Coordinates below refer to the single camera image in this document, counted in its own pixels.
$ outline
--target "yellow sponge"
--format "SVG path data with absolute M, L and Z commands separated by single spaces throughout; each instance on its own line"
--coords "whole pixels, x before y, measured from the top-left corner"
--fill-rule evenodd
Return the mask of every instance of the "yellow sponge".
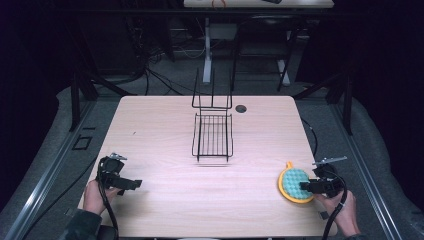
M 293 168 L 292 162 L 288 162 L 286 169 L 278 178 L 278 188 L 281 194 L 295 203 L 310 202 L 314 196 L 312 193 L 300 189 L 301 182 L 309 182 L 308 174 L 301 169 Z

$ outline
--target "chair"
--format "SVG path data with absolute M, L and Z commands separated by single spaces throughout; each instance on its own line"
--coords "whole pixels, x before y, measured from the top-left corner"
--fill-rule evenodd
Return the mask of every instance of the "chair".
M 278 61 L 284 61 L 284 68 L 282 70 L 278 68 L 275 71 L 261 72 L 263 74 L 280 74 L 277 89 L 280 91 L 296 37 L 304 27 L 303 22 L 302 18 L 296 16 L 257 15 L 239 23 L 234 38 L 235 46 L 233 49 L 231 90 L 234 91 L 237 73 L 260 72 L 251 70 L 237 71 L 237 62 L 242 58 L 251 57 L 254 59 L 275 59 L 276 66 L 278 66 Z

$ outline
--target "metal dish rack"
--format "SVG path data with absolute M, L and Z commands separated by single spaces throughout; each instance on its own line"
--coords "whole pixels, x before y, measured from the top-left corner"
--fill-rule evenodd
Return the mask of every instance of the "metal dish rack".
M 233 155 L 231 86 L 224 88 L 224 95 L 215 96 L 215 80 L 212 72 L 211 83 L 204 85 L 208 90 L 200 90 L 197 71 L 193 91 L 192 107 L 199 109 L 195 115 L 192 154 L 200 161 L 201 157 L 225 157 Z

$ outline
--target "human hand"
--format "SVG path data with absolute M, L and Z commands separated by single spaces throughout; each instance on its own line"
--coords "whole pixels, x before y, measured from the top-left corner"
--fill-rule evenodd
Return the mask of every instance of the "human hand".
M 343 192 L 340 192 L 333 198 L 327 198 L 321 194 L 314 194 L 315 199 L 320 201 L 327 209 L 328 214 L 334 211 L 337 205 L 340 203 Z M 334 220 L 337 226 L 342 230 L 345 237 L 350 237 L 356 234 L 360 234 L 361 231 L 358 228 L 356 222 L 356 198 L 351 191 L 347 191 L 347 198 L 344 207 L 337 214 Z
M 119 188 L 105 189 L 106 197 L 109 202 L 112 202 L 119 191 L 121 191 Z M 91 180 L 87 184 L 87 187 L 85 187 L 83 209 L 100 215 L 105 208 L 102 196 L 99 192 L 99 183 L 96 180 Z

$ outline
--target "wooden table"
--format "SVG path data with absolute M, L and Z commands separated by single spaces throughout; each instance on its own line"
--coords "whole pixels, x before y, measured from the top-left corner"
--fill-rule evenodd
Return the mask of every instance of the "wooden table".
M 279 192 L 288 161 L 310 176 L 313 156 L 294 100 L 234 96 L 233 156 L 192 156 L 191 97 L 122 98 L 99 153 L 128 158 L 121 177 L 142 179 L 112 203 L 125 237 L 320 236 L 326 221 L 314 203 L 295 204 Z M 235 111 L 244 105 L 245 113 Z M 95 178 L 95 169 L 90 179 Z M 111 225 L 107 211 L 103 224 Z M 334 225 L 331 234 L 337 231 Z

